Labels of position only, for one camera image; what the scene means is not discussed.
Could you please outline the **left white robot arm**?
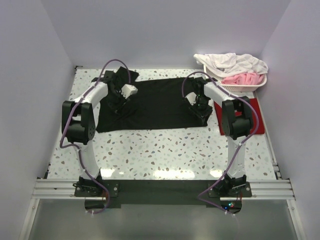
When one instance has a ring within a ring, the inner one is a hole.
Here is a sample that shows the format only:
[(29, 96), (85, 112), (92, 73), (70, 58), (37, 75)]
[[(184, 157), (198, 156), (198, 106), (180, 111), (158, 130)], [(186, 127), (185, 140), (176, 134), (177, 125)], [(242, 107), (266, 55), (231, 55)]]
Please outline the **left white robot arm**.
[(62, 104), (60, 148), (74, 147), (77, 150), (82, 170), (79, 181), (88, 181), (85, 189), (92, 196), (99, 196), (104, 190), (93, 150), (96, 133), (94, 109), (103, 102), (113, 114), (120, 113), (130, 96), (138, 92), (132, 85), (138, 75), (124, 67), (116, 72), (106, 70), (102, 77), (94, 78), (79, 97)]

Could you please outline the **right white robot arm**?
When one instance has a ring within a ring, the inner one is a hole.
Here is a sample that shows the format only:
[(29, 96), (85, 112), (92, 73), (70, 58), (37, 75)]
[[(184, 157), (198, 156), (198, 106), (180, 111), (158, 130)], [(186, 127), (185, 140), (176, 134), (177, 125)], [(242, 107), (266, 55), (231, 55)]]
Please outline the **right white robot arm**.
[(228, 143), (227, 169), (224, 171), (223, 192), (235, 196), (246, 184), (245, 146), (254, 127), (253, 108), (250, 99), (239, 97), (223, 89), (217, 82), (208, 82), (202, 77), (191, 82), (192, 92), (183, 95), (190, 111), (203, 123), (209, 119), (213, 100), (221, 108), (221, 127)]

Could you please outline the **black t shirt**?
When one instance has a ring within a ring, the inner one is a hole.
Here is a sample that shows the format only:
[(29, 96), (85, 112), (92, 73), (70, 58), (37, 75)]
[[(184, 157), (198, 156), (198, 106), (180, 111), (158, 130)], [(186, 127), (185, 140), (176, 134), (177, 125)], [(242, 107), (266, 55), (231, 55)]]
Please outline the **black t shirt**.
[(194, 92), (195, 78), (167, 78), (138, 82), (139, 73), (120, 67), (117, 72), (107, 70), (103, 80), (115, 83), (131, 82), (138, 92), (114, 112), (108, 98), (100, 101), (96, 131), (107, 133), (120, 130), (160, 130), (206, 127), (208, 120), (201, 119), (183, 101), (182, 92)]

